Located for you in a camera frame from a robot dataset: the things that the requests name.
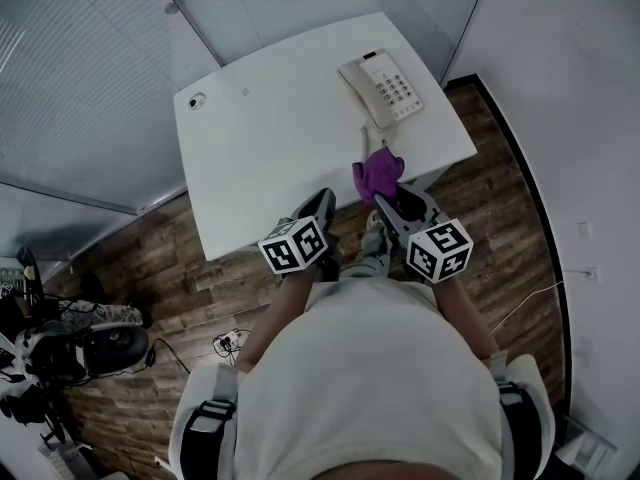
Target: purple cloth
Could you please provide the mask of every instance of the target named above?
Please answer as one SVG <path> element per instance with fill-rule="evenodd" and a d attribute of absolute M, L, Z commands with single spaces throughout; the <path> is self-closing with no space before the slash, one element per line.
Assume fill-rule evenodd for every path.
<path fill-rule="evenodd" d="M 395 202 L 396 183 L 404 172 L 404 160 L 393 156 L 388 147 L 373 153 L 367 161 L 353 164 L 353 182 L 362 200 L 370 205 L 375 203 L 373 196 L 382 194 Z"/>

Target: white desk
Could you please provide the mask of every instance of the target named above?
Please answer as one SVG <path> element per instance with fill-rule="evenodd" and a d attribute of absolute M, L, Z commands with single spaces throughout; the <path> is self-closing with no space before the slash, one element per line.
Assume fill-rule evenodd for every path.
<path fill-rule="evenodd" d="M 174 97 L 189 195 L 208 260 L 264 238 L 315 191 L 338 206 L 359 200 L 364 114 L 336 70 L 386 48 L 424 103 L 400 122 L 391 150 L 403 180 L 476 153 L 458 116 L 405 38 L 383 13 L 334 23 L 243 57 Z M 189 107 L 196 93 L 206 101 Z"/>

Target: telephone keypad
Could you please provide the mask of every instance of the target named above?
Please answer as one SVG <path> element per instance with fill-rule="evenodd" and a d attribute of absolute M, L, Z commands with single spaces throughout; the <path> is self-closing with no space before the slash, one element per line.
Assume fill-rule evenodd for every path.
<path fill-rule="evenodd" d="M 369 75 L 387 105 L 392 107 L 396 121 L 422 109 L 410 81 L 404 78 L 387 52 L 366 59 L 360 67 Z"/>

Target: wooden floor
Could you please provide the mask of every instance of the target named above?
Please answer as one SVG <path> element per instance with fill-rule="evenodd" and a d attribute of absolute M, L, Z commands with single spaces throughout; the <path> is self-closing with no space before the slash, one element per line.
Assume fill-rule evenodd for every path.
<path fill-rule="evenodd" d="M 458 217 L 475 242 L 461 275 L 473 301 L 494 327 L 530 292 L 555 282 L 538 215 L 509 146 L 471 85 L 448 92 L 478 154 L 453 166 L 430 190 L 450 217 Z M 338 213 L 332 232 L 345 259 L 358 250 L 370 208 L 355 204 Z M 57 275 L 49 292 L 78 292 L 86 269 L 103 281 L 113 301 L 132 294 L 152 314 L 151 339 L 162 337 L 183 361 L 219 360 L 212 338 L 246 328 L 269 304 L 274 279 L 259 254 L 239 253 L 206 262 L 188 196 L 155 210 L 106 239 Z M 538 361 L 551 402 L 564 390 L 562 325 L 557 294 L 534 296 L 496 333 L 514 355 Z M 157 364 L 135 376 L 91 382 L 66 392 L 79 424 L 77 438 L 91 444 L 106 471 L 138 478 L 173 478 L 153 467 L 167 445 L 187 376 L 161 344 Z"/>

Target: electrical outlet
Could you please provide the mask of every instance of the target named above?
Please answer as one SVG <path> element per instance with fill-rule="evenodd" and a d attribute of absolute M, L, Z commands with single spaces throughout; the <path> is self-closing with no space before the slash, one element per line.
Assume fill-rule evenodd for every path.
<path fill-rule="evenodd" d="M 599 267 L 587 267 L 585 268 L 585 272 L 588 272 L 587 279 L 589 281 L 593 281 L 594 283 L 601 283 L 602 276 Z"/>
<path fill-rule="evenodd" d="M 578 236 L 580 238 L 591 238 L 593 232 L 591 230 L 591 224 L 588 221 L 578 222 L 576 226 L 578 228 Z"/>

